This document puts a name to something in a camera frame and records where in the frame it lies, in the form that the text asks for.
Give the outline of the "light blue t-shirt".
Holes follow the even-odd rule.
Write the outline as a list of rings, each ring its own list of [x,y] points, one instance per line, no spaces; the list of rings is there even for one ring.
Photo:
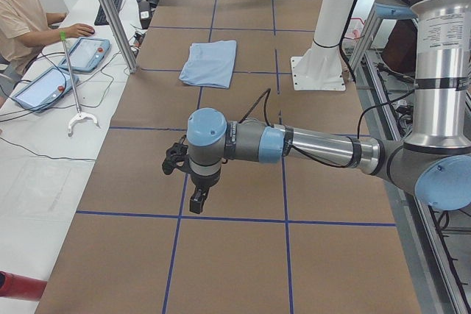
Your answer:
[[[236,50],[235,40],[192,43],[179,79],[187,85],[228,89],[233,75]]]

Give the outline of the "far teach pendant tablet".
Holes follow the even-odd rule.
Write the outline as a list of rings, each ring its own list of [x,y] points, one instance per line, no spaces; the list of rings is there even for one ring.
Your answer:
[[[104,59],[110,49],[110,41],[102,38],[80,37],[68,49],[73,72],[90,73]]]

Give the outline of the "teach pendant tablet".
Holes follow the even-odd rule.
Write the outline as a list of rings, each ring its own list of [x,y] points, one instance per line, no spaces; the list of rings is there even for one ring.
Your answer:
[[[79,77],[61,68],[49,68],[12,96],[12,100],[31,111],[45,110],[72,89],[71,79]]]
[[[73,72],[90,73],[104,59],[110,49],[110,41],[102,38],[80,37],[68,49]]]

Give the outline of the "black power adapter box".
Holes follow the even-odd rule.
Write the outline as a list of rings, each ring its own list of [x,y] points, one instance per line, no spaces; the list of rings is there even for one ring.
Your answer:
[[[138,2],[138,17],[142,29],[148,29],[152,20],[152,8],[148,1]]]

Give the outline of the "near teach pendant tablet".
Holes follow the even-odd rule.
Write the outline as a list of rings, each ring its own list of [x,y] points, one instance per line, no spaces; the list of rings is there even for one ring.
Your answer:
[[[79,77],[61,68],[49,68],[12,96],[12,100],[31,111],[45,110],[72,89],[71,79]]]

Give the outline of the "reacher grabber stick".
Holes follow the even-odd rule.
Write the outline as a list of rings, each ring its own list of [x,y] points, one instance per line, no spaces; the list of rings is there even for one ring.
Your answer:
[[[71,77],[71,86],[72,86],[72,90],[73,90],[73,94],[74,94],[75,107],[76,107],[76,111],[77,111],[77,114],[68,123],[68,136],[71,137],[73,135],[73,128],[74,128],[75,124],[77,124],[79,122],[82,122],[82,121],[86,121],[87,119],[90,119],[90,120],[92,120],[92,122],[97,127],[99,127],[99,122],[98,122],[98,119],[95,115],[82,111],[81,104],[79,102],[79,97],[78,97],[78,94],[77,94],[77,85],[76,85],[76,82],[74,81],[74,73],[73,73],[73,70],[72,70],[72,67],[71,67],[70,57],[69,57],[69,54],[68,54],[68,50],[66,48],[66,34],[65,34],[64,31],[60,31],[60,39],[62,41],[62,45],[63,45],[63,49],[64,49],[65,60],[66,60],[66,63],[67,63],[68,72],[69,72],[70,77]]]

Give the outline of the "red cylinder object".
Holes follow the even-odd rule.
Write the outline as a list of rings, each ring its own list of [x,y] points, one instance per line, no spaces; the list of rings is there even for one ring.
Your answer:
[[[1,272],[1,297],[26,301],[40,301],[47,281]]]

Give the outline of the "seated person beige shirt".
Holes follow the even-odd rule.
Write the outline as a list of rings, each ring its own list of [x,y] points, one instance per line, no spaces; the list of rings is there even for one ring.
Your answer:
[[[43,48],[67,38],[90,37],[92,26],[74,24],[52,29],[53,24],[65,20],[65,13],[48,13],[40,0],[1,0],[1,56],[12,70],[23,76]]]

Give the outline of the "aluminium frame post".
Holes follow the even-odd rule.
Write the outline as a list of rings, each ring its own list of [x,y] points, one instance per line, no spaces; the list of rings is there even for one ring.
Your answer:
[[[127,40],[124,27],[122,26],[121,19],[118,15],[118,10],[114,5],[113,0],[99,0],[99,3],[105,12],[107,21],[113,33],[113,37],[117,42],[122,57],[127,64],[128,70],[131,74],[134,74],[137,69],[137,62]]]

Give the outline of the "aluminium frame rack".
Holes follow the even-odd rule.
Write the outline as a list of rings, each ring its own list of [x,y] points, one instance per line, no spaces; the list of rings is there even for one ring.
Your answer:
[[[470,78],[427,51],[400,88],[382,76],[372,47],[382,18],[371,11],[350,58],[359,90],[370,95],[364,119],[380,143],[372,169],[387,182],[391,205],[424,313],[470,311]]]

